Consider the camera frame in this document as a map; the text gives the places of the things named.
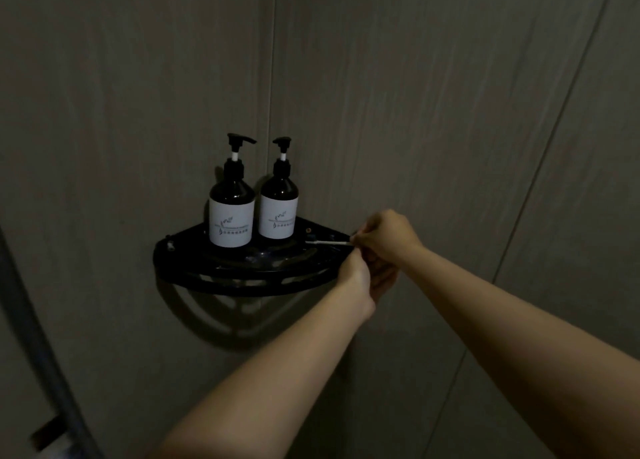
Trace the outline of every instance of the bottle shoulder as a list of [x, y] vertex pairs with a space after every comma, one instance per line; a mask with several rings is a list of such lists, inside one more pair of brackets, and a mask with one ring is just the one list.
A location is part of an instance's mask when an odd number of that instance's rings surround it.
[[209, 196], [225, 205], [245, 205], [253, 201], [255, 192], [243, 180], [222, 180], [211, 188]]
[[260, 195], [273, 200], [294, 200], [298, 198], [298, 187], [289, 178], [273, 176], [262, 185]]

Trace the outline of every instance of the black pole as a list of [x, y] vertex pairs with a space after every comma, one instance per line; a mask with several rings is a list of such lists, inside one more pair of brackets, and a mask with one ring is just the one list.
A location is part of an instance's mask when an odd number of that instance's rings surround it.
[[102, 459], [103, 455], [84, 422], [49, 340], [40, 326], [1, 228], [0, 305], [42, 390], [64, 419], [70, 438], [81, 448], [84, 457]]

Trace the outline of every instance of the shampoo bottle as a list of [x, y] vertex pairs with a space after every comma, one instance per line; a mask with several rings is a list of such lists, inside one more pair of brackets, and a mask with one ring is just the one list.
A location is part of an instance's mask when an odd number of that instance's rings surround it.
[[244, 181], [244, 165], [238, 159], [243, 141], [255, 140], [240, 134], [227, 134], [231, 157], [225, 163], [224, 180], [209, 193], [209, 239], [224, 247], [249, 243], [253, 227], [255, 192]]
[[258, 231], [267, 238], [282, 239], [293, 234], [298, 208], [298, 188], [289, 179], [291, 164], [287, 161], [290, 137], [273, 141], [280, 146], [280, 158], [273, 165], [273, 177], [260, 191], [260, 221]]

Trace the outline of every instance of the person's right arm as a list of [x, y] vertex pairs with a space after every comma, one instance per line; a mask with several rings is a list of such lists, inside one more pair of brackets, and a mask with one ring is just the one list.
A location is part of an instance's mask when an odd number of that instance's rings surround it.
[[352, 239], [420, 287], [558, 457], [640, 457], [640, 362], [430, 252], [392, 210]]

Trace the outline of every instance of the person's left hand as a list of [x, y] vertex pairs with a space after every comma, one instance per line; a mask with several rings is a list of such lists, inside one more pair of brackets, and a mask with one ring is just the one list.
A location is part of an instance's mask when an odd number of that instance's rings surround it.
[[365, 250], [362, 255], [359, 248], [354, 248], [340, 266], [338, 283], [354, 282], [377, 304], [382, 294], [396, 283], [397, 277], [396, 266], [380, 259], [373, 252]]

